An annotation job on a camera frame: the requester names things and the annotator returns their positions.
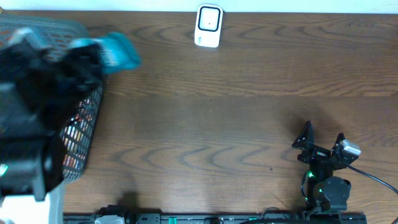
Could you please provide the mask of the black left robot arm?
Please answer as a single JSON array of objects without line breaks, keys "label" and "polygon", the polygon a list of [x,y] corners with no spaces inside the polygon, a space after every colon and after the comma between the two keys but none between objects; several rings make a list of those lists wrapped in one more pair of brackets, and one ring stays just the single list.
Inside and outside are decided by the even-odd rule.
[{"label": "black left robot arm", "polygon": [[100,46],[51,61],[28,41],[1,50],[1,221],[61,223],[65,183],[87,159],[103,91]]}]

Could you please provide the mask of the blue mouthwash bottle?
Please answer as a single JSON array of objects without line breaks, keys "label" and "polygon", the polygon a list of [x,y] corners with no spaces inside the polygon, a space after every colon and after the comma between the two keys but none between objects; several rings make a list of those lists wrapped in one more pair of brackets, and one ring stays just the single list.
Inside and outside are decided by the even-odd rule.
[{"label": "blue mouthwash bottle", "polygon": [[142,60],[132,42],[122,33],[110,32],[102,37],[79,38],[72,40],[68,48],[76,49],[97,45],[99,57],[103,64],[102,71],[110,75],[123,70],[134,70]]}]

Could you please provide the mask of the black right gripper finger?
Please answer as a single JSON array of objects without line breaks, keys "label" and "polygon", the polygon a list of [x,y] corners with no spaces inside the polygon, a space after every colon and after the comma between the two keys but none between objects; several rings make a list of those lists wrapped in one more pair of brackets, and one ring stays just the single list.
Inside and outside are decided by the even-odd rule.
[{"label": "black right gripper finger", "polygon": [[314,145],[314,134],[311,121],[307,121],[292,147],[300,150],[310,149]]},{"label": "black right gripper finger", "polygon": [[343,133],[339,133],[337,135],[336,141],[334,143],[334,146],[332,147],[331,151],[332,152],[340,152],[342,148],[342,142],[345,140],[345,135]]}]

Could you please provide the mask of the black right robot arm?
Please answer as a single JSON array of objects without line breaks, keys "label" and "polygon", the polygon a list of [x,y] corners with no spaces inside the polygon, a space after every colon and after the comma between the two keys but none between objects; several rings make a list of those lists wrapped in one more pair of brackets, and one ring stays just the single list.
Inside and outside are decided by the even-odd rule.
[{"label": "black right robot arm", "polygon": [[302,194],[306,197],[307,208],[312,213],[345,211],[351,182],[333,173],[347,168],[358,159],[361,154],[360,147],[347,140],[343,133],[337,136],[331,149],[317,146],[310,121],[306,121],[292,147],[301,150],[297,159],[309,165],[302,181]]}]

